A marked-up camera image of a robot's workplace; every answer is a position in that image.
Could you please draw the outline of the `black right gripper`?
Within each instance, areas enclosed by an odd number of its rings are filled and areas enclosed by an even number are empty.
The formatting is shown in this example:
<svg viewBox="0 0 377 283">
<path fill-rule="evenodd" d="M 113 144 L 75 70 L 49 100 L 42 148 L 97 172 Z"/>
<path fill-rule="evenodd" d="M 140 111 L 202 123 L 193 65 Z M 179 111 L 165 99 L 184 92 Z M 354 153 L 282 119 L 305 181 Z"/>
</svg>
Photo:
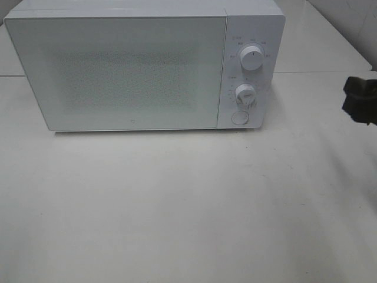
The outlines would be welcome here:
<svg viewBox="0 0 377 283">
<path fill-rule="evenodd" d="M 346 98 L 342 110 L 354 122 L 376 125 L 376 79 L 365 80 L 360 77 L 348 77 L 343 91 Z"/>
</svg>

